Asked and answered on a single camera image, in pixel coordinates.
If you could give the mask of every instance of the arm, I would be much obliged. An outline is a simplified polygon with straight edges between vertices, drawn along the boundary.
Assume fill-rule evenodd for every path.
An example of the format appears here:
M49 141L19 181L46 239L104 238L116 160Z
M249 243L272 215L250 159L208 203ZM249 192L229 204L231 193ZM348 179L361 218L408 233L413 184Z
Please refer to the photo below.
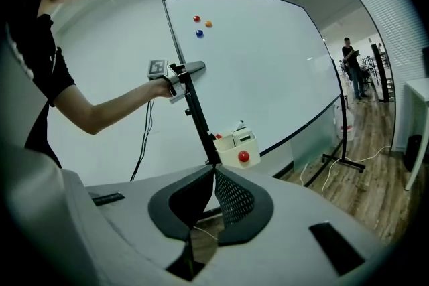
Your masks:
M76 85L72 85L55 98L54 105L76 126L95 135L152 99L158 96L171 97L169 87L164 79L152 80L118 98L92 105Z

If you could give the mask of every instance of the hand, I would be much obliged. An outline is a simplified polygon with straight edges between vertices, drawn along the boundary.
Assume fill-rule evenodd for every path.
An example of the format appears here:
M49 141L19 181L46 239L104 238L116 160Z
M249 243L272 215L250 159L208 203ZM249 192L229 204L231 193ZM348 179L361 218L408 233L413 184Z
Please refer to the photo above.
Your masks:
M152 83L154 98L157 98L159 96L164 98L172 97L172 94L170 93L170 83L167 80L159 78L150 82Z

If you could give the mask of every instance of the black trash bin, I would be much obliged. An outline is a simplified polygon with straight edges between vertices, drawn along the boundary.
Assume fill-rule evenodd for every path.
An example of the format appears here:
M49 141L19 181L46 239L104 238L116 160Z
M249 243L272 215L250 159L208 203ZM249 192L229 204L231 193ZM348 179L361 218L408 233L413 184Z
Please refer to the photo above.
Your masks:
M404 155L404 165L408 171L411 171L413 169L421 142L421 135L414 135L408 139L407 150Z

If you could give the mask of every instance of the whiteboard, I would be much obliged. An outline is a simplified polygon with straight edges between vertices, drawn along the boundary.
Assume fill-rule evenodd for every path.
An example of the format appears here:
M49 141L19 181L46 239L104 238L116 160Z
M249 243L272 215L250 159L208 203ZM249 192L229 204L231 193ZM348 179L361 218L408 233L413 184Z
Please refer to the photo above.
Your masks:
M243 120L264 152L341 93L329 52L303 8L282 0L164 4L181 61L206 63L192 82L212 133ZM197 30L204 35L197 37Z

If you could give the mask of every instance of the mesh panel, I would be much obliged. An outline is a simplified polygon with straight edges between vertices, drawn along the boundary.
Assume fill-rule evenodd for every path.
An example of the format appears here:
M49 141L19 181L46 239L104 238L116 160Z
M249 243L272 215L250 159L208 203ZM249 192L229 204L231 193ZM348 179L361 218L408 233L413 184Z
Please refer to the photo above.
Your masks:
M183 223L192 228L212 196L212 187L212 172L198 177L172 194L170 209Z
M218 171L215 195L221 204L225 228L239 222L253 209L255 200L252 194Z

